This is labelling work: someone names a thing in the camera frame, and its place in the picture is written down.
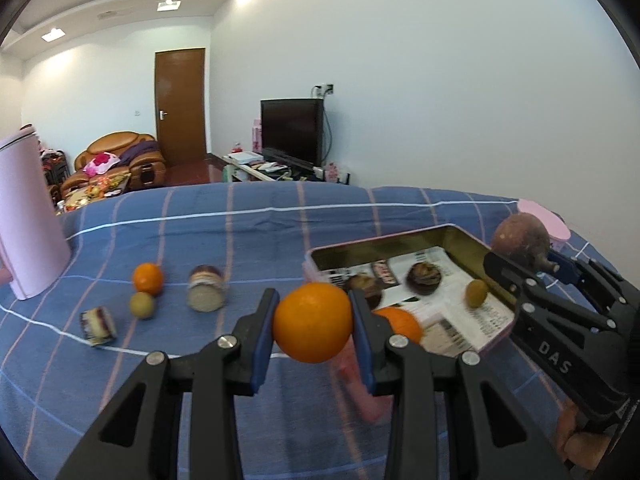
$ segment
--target purple cloth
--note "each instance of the purple cloth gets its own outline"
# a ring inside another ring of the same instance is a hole
[[[139,155],[147,152],[160,151],[160,146],[155,140],[141,140],[139,143],[127,148],[120,155],[120,162],[115,167],[128,166]]]

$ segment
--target newspaper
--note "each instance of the newspaper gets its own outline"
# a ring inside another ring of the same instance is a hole
[[[404,282],[411,267],[419,262],[435,264],[442,274],[440,286],[429,296],[416,294]],[[465,289],[473,277],[458,267],[442,247],[324,270],[322,276],[342,287],[350,276],[361,273],[382,284],[380,307],[395,305],[414,315],[423,330],[420,344],[429,352],[455,357],[470,349],[481,351],[514,319],[514,313],[491,293],[479,308],[466,306]]]

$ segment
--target white stripe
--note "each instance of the white stripe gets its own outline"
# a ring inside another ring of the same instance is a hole
[[[82,343],[83,345],[91,346],[91,343],[89,343],[86,339],[78,337],[77,335],[71,334],[69,332],[64,332],[63,330],[60,330],[57,326],[53,326],[53,325],[50,325],[49,323],[44,323],[42,321],[35,321],[33,319],[29,319],[28,317],[25,317],[22,314],[20,314],[18,312],[15,312],[14,310],[9,310],[9,309],[5,308],[1,304],[0,304],[0,309],[4,310],[7,314],[11,314],[12,316],[19,317],[21,320],[26,321],[29,324],[43,326],[45,328],[53,330],[53,332],[55,332],[56,334],[62,335],[64,337],[68,337],[69,339],[72,339],[73,341]],[[119,352],[121,354],[137,355],[137,356],[140,356],[140,357],[145,357],[146,355],[149,354],[149,352],[145,352],[143,350],[132,350],[131,348],[120,348],[119,346],[100,346],[100,345],[98,345],[98,346],[96,346],[94,348],[97,348],[97,349],[100,349],[100,350],[108,350],[108,351],[111,351],[111,352]],[[181,357],[179,355],[174,355],[174,354],[167,354],[167,355],[168,355],[169,359],[175,359],[177,357]],[[287,356],[286,354],[280,354],[280,353],[271,354],[271,358],[272,359],[288,358],[288,357],[289,356]]]
[[[581,248],[577,253],[575,253],[574,258],[577,258],[578,256],[580,256],[584,250],[589,247],[591,244],[589,242],[585,243],[584,247]],[[557,282],[559,282],[560,280],[555,280],[551,285],[548,285],[547,288],[551,288],[552,286],[554,286]]]
[[[511,200],[508,202],[504,201],[493,201],[487,200],[485,202],[477,202],[473,200],[454,200],[450,202],[436,202],[432,204],[405,204],[405,203],[362,203],[362,204],[324,204],[324,205],[307,205],[307,206],[296,206],[296,207],[263,207],[260,209],[245,209],[241,211],[215,211],[211,213],[194,213],[190,215],[179,215],[179,216],[165,216],[158,218],[141,218],[138,220],[126,220],[123,222],[114,222],[111,224],[102,224],[96,227],[91,227],[89,229],[83,229],[82,231],[78,231],[77,233],[71,235],[67,240],[71,240],[81,234],[90,233],[92,231],[97,231],[100,229],[107,229],[109,227],[117,227],[120,225],[130,225],[130,224],[144,224],[148,222],[159,222],[162,220],[186,220],[190,218],[210,218],[213,216],[226,216],[226,215],[246,215],[253,213],[267,213],[272,211],[279,212],[290,212],[290,211],[309,211],[315,209],[338,209],[338,208],[359,208],[359,207],[420,207],[420,208],[431,208],[439,205],[464,205],[464,204],[480,204],[480,205],[491,205],[491,204],[517,204],[517,200]]]

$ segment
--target orange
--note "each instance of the orange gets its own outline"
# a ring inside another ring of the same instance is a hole
[[[353,329],[347,293],[329,283],[307,283],[286,296],[273,315],[273,338],[292,359],[322,363],[344,348]]]
[[[160,294],[162,290],[162,284],[164,278],[162,277],[162,270],[156,264],[140,264],[133,271],[131,277],[133,286],[138,292],[146,292],[152,296]]]
[[[386,317],[394,334],[402,334],[414,343],[420,344],[422,329],[413,314],[396,306],[386,306],[385,308],[374,310],[373,313]]]

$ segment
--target metal bolt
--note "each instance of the metal bolt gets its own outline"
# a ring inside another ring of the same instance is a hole
[[[238,339],[236,339],[236,336],[231,334],[221,335],[218,338],[218,346],[220,348],[224,348],[224,349],[233,348],[237,344],[238,344]]]
[[[146,355],[145,360],[146,364],[156,366],[164,361],[164,354],[162,352],[151,352],[151,354]]]
[[[405,346],[407,346],[409,344],[409,339],[406,338],[405,336],[401,335],[401,334],[393,334],[389,338],[389,344],[393,348],[404,348]]]
[[[462,354],[462,362],[467,366],[476,366],[480,364],[480,356],[475,352],[465,352]]]

